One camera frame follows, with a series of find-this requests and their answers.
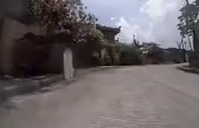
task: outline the vegetation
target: vegetation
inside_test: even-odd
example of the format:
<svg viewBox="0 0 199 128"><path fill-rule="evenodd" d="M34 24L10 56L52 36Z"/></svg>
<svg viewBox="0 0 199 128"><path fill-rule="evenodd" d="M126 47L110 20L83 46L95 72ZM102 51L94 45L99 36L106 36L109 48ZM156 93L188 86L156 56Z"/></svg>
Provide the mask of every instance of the vegetation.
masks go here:
<svg viewBox="0 0 199 128"><path fill-rule="evenodd" d="M138 65L142 64L138 49L131 44L121 44L120 47L120 64L121 65Z"/></svg>
<svg viewBox="0 0 199 128"><path fill-rule="evenodd" d="M189 36L193 38L194 56L191 57L192 66L199 68L199 0L195 0L193 3L188 3L180 11L179 17L179 30L184 37Z"/></svg>
<svg viewBox="0 0 199 128"><path fill-rule="evenodd" d="M76 43L83 42L97 21L86 13L81 0L28 0L29 15L39 23L47 34L67 32Z"/></svg>

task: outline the wall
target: wall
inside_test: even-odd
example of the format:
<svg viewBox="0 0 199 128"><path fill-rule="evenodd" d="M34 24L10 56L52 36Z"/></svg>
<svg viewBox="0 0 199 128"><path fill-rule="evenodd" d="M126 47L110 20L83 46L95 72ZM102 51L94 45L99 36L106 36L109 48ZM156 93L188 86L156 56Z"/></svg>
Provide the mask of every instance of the wall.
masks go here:
<svg viewBox="0 0 199 128"><path fill-rule="evenodd" d="M10 73L12 69L12 52L15 40L22 38L24 34L32 32L34 34L42 34L40 27L37 26L27 26L18 21L5 18L3 35L1 39L1 66L4 73Z"/></svg>

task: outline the paved street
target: paved street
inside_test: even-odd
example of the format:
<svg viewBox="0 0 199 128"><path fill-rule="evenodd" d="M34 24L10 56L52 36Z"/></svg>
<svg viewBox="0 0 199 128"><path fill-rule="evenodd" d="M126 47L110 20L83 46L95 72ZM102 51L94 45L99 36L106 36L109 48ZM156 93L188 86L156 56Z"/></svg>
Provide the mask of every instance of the paved street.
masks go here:
<svg viewBox="0 0 199 128"><path fill-rule="evenodd" d="M0 128L199 128L199 75L176 65L122 67L60 84L5 103Z"/></svg>

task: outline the cloud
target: cloud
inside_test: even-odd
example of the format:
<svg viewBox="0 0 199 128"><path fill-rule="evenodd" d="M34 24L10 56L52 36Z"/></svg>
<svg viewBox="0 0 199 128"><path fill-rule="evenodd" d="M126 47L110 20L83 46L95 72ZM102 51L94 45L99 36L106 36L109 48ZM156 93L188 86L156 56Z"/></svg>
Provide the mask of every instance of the cloud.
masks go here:
<svg viewBox="0 0 199 128"><path fill-rule="evenodd" d="M137 40L149 41L152 37L150 31L144 31L137 24L130 24L124 17L120 17L116 26L121 26L121 32L117 37L125 43L132 43L133 35L136 36Z"/></svg>
<svg viewBox="0 0 199 128"><path fill-rule="evenodd" d="M99 23L122 26L117 36L131 43L133 34L140 41L155 41L163 47L176 46L180 40L177 30L182 0L83 0Z"/></svg>

